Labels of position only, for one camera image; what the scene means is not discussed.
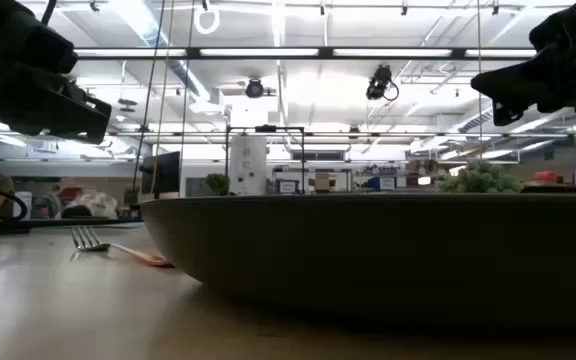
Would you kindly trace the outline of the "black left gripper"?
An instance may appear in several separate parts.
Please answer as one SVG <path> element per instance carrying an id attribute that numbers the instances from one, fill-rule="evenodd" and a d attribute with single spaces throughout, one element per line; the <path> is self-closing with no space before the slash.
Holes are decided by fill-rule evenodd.
<path id="1" fill-rule="evenodd" d="M 72 96 L 73 86 L 55 73 L 16 64 L 0 68 L 0 122 L 14 131 L 71 131 L 78 140 L 100 144 L 112 106 Z"/>

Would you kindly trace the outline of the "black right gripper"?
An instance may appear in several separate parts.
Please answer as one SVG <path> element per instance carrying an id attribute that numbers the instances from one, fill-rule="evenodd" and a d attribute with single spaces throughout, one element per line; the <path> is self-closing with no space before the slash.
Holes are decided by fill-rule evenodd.
<path id="1" fill-rule="evenodd" d="M 576 2 L 534 27 L 529 41 L 537 51 L 530 60 L 471 79 L 471 87 L 493 102 L 496 127 L 520 120 L 533 104 L 543 113 L 576 111 Z"/>

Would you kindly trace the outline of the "dark round plate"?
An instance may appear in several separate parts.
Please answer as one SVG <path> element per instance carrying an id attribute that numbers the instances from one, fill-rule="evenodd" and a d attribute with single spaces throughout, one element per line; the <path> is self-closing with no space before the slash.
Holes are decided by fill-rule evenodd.
<path id="1" fill-rule="evenodd" d="M 256 302 L 406 322 L 576 325 L 576 194 L 204 197 L 141 210 L 175 266 Z"/>

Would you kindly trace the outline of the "green broccoli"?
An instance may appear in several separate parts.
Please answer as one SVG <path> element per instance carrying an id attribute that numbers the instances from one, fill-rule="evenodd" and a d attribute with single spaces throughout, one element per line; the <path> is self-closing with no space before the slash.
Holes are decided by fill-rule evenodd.
<path id="1" fill-rule="evenodd" d="M 521 182 L 500 165 L 474 160 L 451 171 L 438 183 L 443 193 L 520 193 Z"/>

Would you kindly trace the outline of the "black computer monitor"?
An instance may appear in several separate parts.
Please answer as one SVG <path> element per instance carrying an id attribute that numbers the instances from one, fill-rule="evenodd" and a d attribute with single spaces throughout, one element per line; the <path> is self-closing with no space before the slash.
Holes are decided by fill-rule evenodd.
<path id="1" fill-rule="evenodd" d="M 138 167 L 141 174 L 141 193 L 161 194 L 179 191 L 180 152 L 144 157 Z"/>

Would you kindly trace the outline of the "small green plant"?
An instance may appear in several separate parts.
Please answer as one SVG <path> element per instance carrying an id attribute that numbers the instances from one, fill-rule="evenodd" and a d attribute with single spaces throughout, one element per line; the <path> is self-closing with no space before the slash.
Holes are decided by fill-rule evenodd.
<path id="1" fill-rule="evenodd" d="M 230 179 L 225 174 L 208 174 L 205 177 L 205 183 L 215 195 L 227 196 L 229 194 Z"/>

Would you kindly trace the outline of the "white cylindrical tank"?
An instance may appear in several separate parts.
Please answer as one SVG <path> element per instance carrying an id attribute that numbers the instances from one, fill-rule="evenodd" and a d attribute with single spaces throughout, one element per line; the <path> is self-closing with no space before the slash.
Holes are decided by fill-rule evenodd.
<path id="1" fill-rule="evenodd" d="M 230 143 L 229 192 L 235 195 L 264 195 L 267 177 L 266 138 L 237 135 Z"/>

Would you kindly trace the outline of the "black overhead light bar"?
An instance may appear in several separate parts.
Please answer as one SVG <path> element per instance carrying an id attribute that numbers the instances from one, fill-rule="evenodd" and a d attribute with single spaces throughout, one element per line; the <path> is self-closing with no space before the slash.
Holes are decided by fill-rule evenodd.
<path id="1" fill-rule="evenodd" d="M 81 60 L 527 60 L 536 54 L 529 48 L 422 48 L 422 47 L 167 47 L 102 48 L 81 47 L 75 52 Z"/>

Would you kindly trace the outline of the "black metal frame stand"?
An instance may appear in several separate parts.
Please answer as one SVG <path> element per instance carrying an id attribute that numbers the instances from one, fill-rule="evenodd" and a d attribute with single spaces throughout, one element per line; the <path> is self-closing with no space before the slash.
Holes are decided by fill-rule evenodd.
<path id="1" fill-rule="evenodd" d="M 224 144 L 224 151 L 225 151 L 225 170 L 224 174 L 228 175 L 229 171 L 229 160 L 230 160 L 230 143 L 232 138 L 237 135 L 251 135 L 251 136 L 260 136 L 266 138 L 266 146 L 267 146 L 267 167 L 266 167 L 266 177 L 268 181 L 268 145 L 267 140 L 270 136 L 279 136 L 279 137 L 289 137 L 293 135 L 295 132 L 301 135 L 300 138 L 300 145 L 301 145 L 301 175 L 302 179 L 300 180 L 300 184 L 302 185 L 302 189 L 297 189 L 297 192 L 303 194 L 305 192 L 305 129 L 303 127 L 282 127 L 282 126 L 275 126 L 275 125 L 258 125 L 254 127 L 244 127 L 244 126 L 231 126 L 228 125 L 225 131 L 225 144 Z M 229 192 L 229 195 L 234 196 L 263 196 L 263 195 L 235 195 Z"/>

